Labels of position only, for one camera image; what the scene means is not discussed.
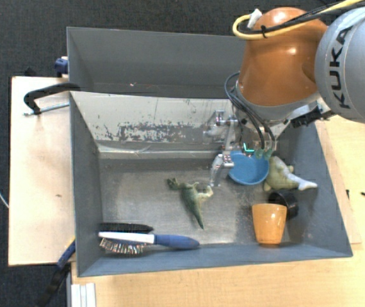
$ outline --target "gray bin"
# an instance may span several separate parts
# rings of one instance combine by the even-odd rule
[[[250,208],[267,201],[262,184],[229,177],[202,206],[204,229],[166,179],[209,180],[223,137],[203,140],[215,109],[231,112],[223,83],[238,71],[237,38],[107,29],[68,29],[69,76],[86,92],[70,94],[72,170],[79,276],[224,267],[352,256],[314,125],[288,128],[276,152],[295,174],[318,183],[295,191],[296,217],[282,243],[255,240]],[[198,249],[152,246],[137,257],[99,247],[100,222],[150,225],[187,235]]]

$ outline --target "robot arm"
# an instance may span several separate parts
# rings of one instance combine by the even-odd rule
[[[341,11],[329,27],[320,20]],[[290,123],[334,114],[365,123],[365,0],[308,13],[276,8],[258,17],[245,15],[233,25],[247,42],[238,79],[226,87],[254,151],[269,155]],[[246,20],[251,25],[244,28]]]

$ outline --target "orange plastic cup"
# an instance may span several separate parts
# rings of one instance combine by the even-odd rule
[[[286,222],[286,206],[257,203],[252,206],[255,236],[260,244],[280,244]]]

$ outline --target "black cable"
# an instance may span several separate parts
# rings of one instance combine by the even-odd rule
[[[231,103],[239,110],[243,111],[244,113],[246,113],[244,111],[244,108],[243,108],[243,105],[242,105],[242,102],[237,98],[237,96],[233,95],[232,93],[230,93],[228,91],[228,82],[239,75],[239,72],[236,72],[236,73],[233,73],[231,74],[230,76],[228,76],[228,78],[225,80],[225,83],[224,83],[224,90],[225,90],[225,94],[228,96],[229,100],[231,101]],[[257,133],[258,133],[258,136],[259,136],[259,139],[261,140],[261,147],[262,149],[265,147],[265,139],[264,139],[264,136],[261,132],[261,129],[259,128],[259,125],[257,124],[257,122],[255,121],[255,118],[250,115],[250,114],[247,114],[247,116],[249,117],[250,121],[252,122],[252,125],[255,127]]]
[[[321,13],[319,13],[319,12],[328,8],[328,6],[322,7],[322,8],[317,8],[317,11],[310,11],[310,12],[304,13],[293,19],[283,22],[282,24],[274,25],[269,28],[264,27],[263,29],[257,29],[257,30],[244,28],[244,25],[245,25],[245,21],[244,21],[244,22],[242,22],[242,24],[239,25],[239,30],[242,33],[247,34],[247,35],[253,35],[253,34],[263,34],[264,35],[266,33],[277,31],[279,29],[284,29],[284,28],[288,28],[290,26],[294,26],[294,25],[301,24],[304,22],[309,22],[311,20],[321,18],[322,16],[340,15],[343,12],[345,12],[347,9],[352,9],[352,8],[357,8],[357,7],[362,7],[362,6],[365,6],[365,1],[361,1],[361,2],[355,3],[350,6],[345,6],[342,8],[338,8],[336,10],[330,10],[330,11],[321,12]]]
[[[263,133],[261,132],[261,129],[259,128],[259,124],[257,123],[257,121],[263,126],[265,132],[267,132],[269,134],[269,136],[271,137],[272,140],[272,145],[275,145],[275,136],[273,135],[273,132],[271,131],[271,128],[269,126],[267,126],[267,124],[264,122],[264,120],[261,119],[261,117],[259,117],[259,115],[257,113],[255,113],[253,110],[251,110],[251,108],[247,107],[238,97],[236,94],[233,93],[233,91],[235,90],[235,88],[233,88],[231,90],[231,92],[228,91],[228,82],[235,76],[239,75],[239,72],[233,73],[230,76],[228,76],[228,78],[225,80],[224,83],[224,89],[225,89],[225,93],[228,96],[229,100],[232,102],[232,104],[239,109],[240,111],[243,111],[249,118],[249,120],[252,122],[252,125],[255,127],[259,139],[261,140],[261,148],[265,149],[265,138],[263,136]]]

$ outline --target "blue brush handle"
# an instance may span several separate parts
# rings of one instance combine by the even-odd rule
[[[154,244],[166,246],[175,249],[195,249],[200,243],[183,235],[156,234],[154,236]]]

